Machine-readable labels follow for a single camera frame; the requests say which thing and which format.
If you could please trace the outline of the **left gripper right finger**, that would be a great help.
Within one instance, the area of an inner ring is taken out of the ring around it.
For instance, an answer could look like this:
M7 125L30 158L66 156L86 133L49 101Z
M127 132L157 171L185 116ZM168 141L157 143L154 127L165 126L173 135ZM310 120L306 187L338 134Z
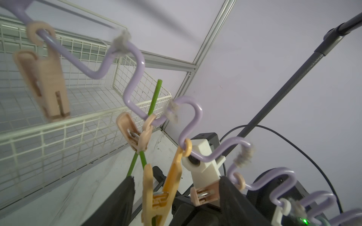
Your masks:
M220 208L224 226L270 226L252 203L225 176L219 180Z

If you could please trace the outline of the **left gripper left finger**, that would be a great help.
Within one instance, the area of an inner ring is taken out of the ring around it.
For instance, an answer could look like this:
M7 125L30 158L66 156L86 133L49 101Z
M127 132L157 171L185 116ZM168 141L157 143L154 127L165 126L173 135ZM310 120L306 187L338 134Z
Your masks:
M135 196L135 182L126 177L106 201L83 223L84 226L128 226Z

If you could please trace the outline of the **black clothes rack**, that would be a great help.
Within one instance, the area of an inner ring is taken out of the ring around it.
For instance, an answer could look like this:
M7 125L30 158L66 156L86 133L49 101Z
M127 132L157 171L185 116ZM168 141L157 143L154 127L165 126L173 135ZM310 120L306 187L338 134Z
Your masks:
M247 126L238 134L246 137L256 125L258 125L280 101L323 59L337 44L353 30L362 26L362 14L359 13L352 19L329 30L322 43L314 53L302 64L302 66L291 76L291 78L278 90L278 92L267 102L267 104L254 116Z

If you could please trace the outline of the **yellow tulip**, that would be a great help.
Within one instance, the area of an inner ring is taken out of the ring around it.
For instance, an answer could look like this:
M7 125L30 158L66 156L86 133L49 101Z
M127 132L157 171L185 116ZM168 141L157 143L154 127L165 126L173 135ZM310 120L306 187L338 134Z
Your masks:
M146 156L145 156L144 151L140 151L139 156L140 156L142 168L144 169L145 166L147 165L147 160L146 160ZM155 225L156 225L156 218L153 218L152 219L152 226L155 226Z

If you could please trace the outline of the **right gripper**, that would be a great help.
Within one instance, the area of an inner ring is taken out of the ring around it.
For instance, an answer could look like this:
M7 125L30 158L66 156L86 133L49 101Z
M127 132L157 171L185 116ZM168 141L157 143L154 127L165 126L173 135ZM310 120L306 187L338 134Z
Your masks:
M171 207L171 221L166 226L221 226L222 214L219 207L206 204L195 207L189 196L190 189L176 193Z

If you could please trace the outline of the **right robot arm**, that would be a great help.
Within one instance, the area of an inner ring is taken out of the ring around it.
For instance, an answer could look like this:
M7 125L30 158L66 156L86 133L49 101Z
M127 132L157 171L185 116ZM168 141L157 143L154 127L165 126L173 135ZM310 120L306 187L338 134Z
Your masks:
M162 170L155 166L153 167L154 178L163 185L166 180L166 176L163 174ZM269 194L271 191L276 188L278 185L285 182L288 178L288 175L281 175L278 178L273 179L267 183L263 188L257 191L248 191L246 194L246 199L255 207L256 210L260 212L263 217L271 221L275 212L276 206L270 201ZM224 218L222 218L222 212L220 207L217 207L213 204L206 204L199 207L193 206L189 195L190 188L181 194L177 191L176 198L173 201L171 214L173 219L169 226L226 226L223 223ZM309 195L304 187L298 182L296 186L286 192L281 196L282 198L287 199L292 204L292 198L294 202L304 198L304 195ZM296 218L291 209L289 215L282 215L281 223L283 226L307 226L303 219Z

